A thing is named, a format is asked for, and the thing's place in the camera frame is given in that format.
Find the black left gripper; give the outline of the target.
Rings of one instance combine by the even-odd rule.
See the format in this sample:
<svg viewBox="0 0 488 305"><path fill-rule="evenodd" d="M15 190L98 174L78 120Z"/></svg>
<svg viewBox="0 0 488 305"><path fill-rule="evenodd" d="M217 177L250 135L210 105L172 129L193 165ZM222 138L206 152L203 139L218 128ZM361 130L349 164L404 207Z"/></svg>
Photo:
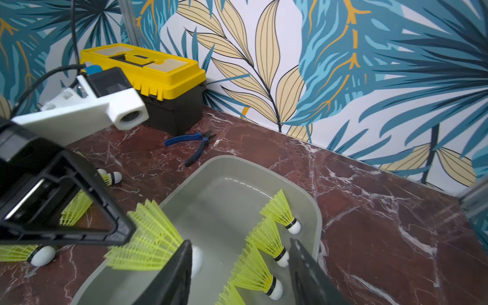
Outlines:
<svg viewBox="0 0 488 305"><path fill-rule="evenodd" d="M108 219L106 229L61 226L60 211L83 190ZM124 245L134 223L83 156L1 120L1 243Z"/></svg>

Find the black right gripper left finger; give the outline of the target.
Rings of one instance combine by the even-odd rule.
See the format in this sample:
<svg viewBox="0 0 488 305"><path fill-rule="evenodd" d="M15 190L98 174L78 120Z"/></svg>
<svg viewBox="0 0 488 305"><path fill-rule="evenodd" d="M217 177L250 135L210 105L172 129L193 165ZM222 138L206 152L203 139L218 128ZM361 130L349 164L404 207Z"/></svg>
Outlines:
<svg viewBox="0 0 488 305"><path fill-rule="evenodd" d="M187 304L192 274L192 244L184 240L142 293L143 304Z"/></svg>

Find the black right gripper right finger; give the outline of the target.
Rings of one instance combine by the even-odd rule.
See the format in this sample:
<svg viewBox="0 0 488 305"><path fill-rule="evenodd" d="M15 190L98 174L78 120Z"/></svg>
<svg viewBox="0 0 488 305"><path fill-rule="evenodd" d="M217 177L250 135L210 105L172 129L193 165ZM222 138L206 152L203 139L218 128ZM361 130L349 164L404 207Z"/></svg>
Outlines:
<svg viewBox="0 0 488 305"><path fill-rule="evenodd" d="M296 304L350 304L299 240L291 238L289 255Z"/></svg>

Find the grey-green plastic storage tray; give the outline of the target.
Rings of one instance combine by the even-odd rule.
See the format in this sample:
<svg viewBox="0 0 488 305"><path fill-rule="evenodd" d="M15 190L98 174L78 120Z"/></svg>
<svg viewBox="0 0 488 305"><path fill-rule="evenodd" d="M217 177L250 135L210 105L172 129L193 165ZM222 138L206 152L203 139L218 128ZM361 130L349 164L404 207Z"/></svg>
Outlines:
<svg viewBox="0 0 488 305"><path fill-rule="evenodd" d="M305 190L273 171L235 156L214 157L189 176L160 206L183 239L203 251L203 268L191 280L188 304L215 304L231 275L245 238L263 218L261 209L283 190L301 224L298 235L277 224L283 245L298 239L318 258L322 217ZM245 304L296 304L288 268L260 252L271 274L283 284L283 296L271 300L263 292L239 288ZM133 304L157 271L121 271L105 260L86 280L71 304Z"/></svg>

